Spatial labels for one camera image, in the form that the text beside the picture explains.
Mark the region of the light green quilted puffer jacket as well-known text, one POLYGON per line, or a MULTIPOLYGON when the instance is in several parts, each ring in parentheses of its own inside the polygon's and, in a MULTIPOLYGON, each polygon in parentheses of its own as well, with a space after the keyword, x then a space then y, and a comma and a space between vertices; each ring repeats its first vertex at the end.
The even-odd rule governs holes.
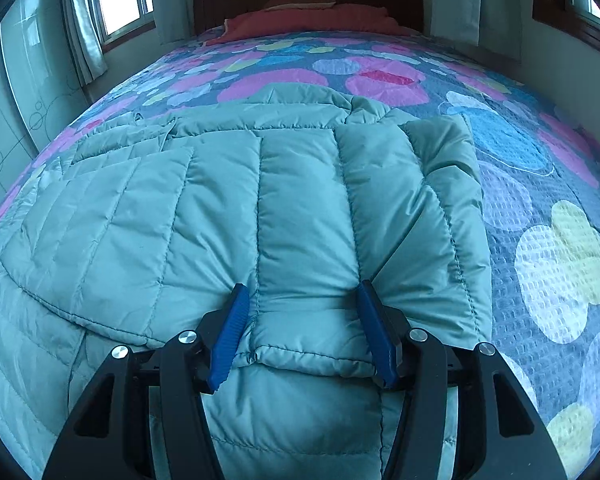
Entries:
POLYGON ((75 133, 0 212, 0 437, 40 478, 117 344, 161 347, 250 292, 204 399, 230 479, 377 479, 401 398, 374 385, 354 291, 445 344, 491 335, 466 114, 426 117, 313 84, 75 133))

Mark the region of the glass door wardrobe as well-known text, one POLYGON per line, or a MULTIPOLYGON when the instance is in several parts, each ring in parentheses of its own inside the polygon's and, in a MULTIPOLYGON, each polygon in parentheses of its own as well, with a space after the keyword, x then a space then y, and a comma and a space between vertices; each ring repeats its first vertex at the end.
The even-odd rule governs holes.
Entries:
POLYGON ((62 0, 15 0, 0 24, 0 206, 30 162, 86 108, 62 0))

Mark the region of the colourful circle pattern bedspread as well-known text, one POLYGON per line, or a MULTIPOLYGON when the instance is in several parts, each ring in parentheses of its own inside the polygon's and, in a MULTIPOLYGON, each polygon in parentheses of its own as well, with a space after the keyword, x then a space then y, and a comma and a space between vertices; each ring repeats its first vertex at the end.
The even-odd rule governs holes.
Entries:
POLYGON ((491 335, 569 477, 600 452, 600 148, 523 84, 419 37, 296 32, 163 55, 56 136, 10 189, 123 114, 157 118, 313 84, 426 117, 466 114, 490 252, 491 335))

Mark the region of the red pillow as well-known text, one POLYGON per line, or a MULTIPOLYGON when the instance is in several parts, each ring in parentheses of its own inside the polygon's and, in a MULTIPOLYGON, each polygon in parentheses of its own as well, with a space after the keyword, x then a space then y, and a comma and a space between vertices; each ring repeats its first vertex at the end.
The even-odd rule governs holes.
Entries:
POLYGON ((284 9, 240 14, 225 21, 221 36, 206 46, 287 32, 372 32, 389 36, 410 36, 415 29, 402 26, 385 8, 362 4, 336 4, 328 9, 284 9))

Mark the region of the pale right curtain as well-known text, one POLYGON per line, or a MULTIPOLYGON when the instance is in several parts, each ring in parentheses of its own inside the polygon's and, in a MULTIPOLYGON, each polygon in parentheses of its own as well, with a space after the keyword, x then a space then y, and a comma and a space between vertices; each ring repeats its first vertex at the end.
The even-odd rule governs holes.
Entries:
POLYGON ((519 60, 521 0, 432 0, 430 34, 519 60))

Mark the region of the small brown embroidered cushion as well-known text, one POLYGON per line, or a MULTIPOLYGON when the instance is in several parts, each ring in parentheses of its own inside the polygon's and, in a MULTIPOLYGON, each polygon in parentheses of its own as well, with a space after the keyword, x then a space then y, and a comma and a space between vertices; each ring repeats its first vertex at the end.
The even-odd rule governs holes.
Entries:
POLYGON ((277 10, 311 10, 329 9, 336 4, 336 0, 268 0, 263 6, 265 11, 277 10))

